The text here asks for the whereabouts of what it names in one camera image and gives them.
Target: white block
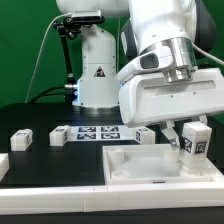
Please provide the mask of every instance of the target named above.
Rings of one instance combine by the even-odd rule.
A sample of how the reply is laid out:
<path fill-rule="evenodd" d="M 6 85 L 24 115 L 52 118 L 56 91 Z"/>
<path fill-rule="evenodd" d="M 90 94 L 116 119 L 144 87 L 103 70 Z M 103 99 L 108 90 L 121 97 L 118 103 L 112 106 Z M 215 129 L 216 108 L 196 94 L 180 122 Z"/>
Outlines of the white block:
<path fill-rule="evenodd" d="M 25 151 L 33 142 L 33 132 L 30 129 L 19 130 L 11 138 L 12 151 Z"/>
<path fill-rule="evenodd" d="M 135 140 L 141 145 L 155 144 L 156 134 L 149 128 L 133 128 L 132 133 L 134 135 Z"/>
<path fill-rule="evenodd" d="M 63 146 L 68 141 L 68 135 L 70 132 L 70 126 L 58 126 L 50 133 L 50 145 Z"/>
<path fill-rule="evenodd" d="M 118 165 L 124 163 L 124 150 L 116 148 L 116 150 L 108 150 L 109 163 L 111 165 Z"/>
<path fill-rule="evenodd" d="M 205 161 L 211 133 L 212 129 L 199 121 L 184 124 L 184 149 L 180 151 L 180 160 L 186 166 L 195 167 Z"/>
<path fill-rule="evenodd" d="M 0 189 L 0 215 L 83 212 L 84 187 Z"/>
<path fill-rule="evenodd" d="M 0 181 L 9 170 L 8 154 L 0 154 Z"/>

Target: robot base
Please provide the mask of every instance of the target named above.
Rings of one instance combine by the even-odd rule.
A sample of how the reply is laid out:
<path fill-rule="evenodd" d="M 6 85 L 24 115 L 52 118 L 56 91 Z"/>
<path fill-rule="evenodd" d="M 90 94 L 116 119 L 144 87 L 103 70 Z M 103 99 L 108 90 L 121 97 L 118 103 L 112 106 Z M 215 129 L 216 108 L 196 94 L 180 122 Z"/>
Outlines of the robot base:
<path fill-rule="evenodd" d="M 73 103 L 72 106 L 73 106 L 73 111 L 75 111 L 75 112 L 95 114 L 95 115 L 97 115 L 97 114 L 112 114 L 112 113 L 118 113 L 120 111 L 119 106 L 94 108 L 94 107 L 83 107 L 83 106 L 75 105 L 75 103 Z"/>

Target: black table surface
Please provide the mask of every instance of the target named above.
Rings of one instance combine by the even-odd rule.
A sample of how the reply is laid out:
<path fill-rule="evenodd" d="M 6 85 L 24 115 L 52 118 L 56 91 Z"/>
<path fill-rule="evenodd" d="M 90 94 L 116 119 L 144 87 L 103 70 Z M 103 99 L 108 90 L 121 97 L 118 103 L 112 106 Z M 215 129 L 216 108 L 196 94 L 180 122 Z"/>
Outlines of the black table surface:
<path fill-rule="evenodd" d="M 9 153 L 10 169 L 0 188 L 104 185 L 102 146 L 134 141 L 67 142 L 51 147 L 49 133 L 59 125 L 122 125 L 119 113 L 87 115 L 64 103 L 13 104 L 0 110 L 0 152 Z M 11 152 L 10 137 L 33 131 L 25 152 Z M 224 208 L 178 208 L 69 214 L 0 216 L 0 223 L 224 223 Z"/>

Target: white platform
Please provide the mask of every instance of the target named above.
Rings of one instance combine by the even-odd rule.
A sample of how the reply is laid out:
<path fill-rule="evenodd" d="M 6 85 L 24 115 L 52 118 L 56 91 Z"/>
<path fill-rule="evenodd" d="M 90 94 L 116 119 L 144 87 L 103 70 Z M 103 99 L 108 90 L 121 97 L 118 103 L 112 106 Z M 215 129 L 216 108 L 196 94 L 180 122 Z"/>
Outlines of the white platform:
<path fill-rule="evenodd" d="M 179 177 L 180 162 L 163 161 L 166 149 L 169 145 L 105 146 L 105 186 L 1 189 L 0 214 L 224 206 L 224 177 L 209 160 L 201 176 Z M 124 151 L 123 165 L 120 155 L 111 157 L 113 150 Z M 117 164 L 107 164 L 112 158 Z M 111 179 L 114 169 L 131 176 Z"/>

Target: green wall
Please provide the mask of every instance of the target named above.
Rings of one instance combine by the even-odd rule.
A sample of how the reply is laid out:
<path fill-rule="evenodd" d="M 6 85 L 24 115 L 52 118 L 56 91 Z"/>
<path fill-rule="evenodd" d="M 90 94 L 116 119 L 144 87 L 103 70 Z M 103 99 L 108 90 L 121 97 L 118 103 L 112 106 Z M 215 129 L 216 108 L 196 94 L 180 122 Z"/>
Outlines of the green wall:
<path fill-rule="evenodd" d="M 223 50 L 223 0 L 204 0 L 218 29 L 218 40 L 212 54 L 224 60 Z M 48 24 L 59 15 L 55 0 L 4 0 L 0 7 L 0 107 L 24 102 L 33 74 L 40 44 Z M 103 28 L 117 37 L 118 19 L 109 19 Z M 69 42 L 73 49 L 71 58 L 76 77 L 81 75 L 80 38 Z M 120 48 L 120 66 L 124 65 Z M 31 97 L 56 85 L 64 84 L 66 71 L 60 38 L 51 29 L 34 79 Z M 63 97 L 48 98 L 49 101 L 63 101 Z"/>

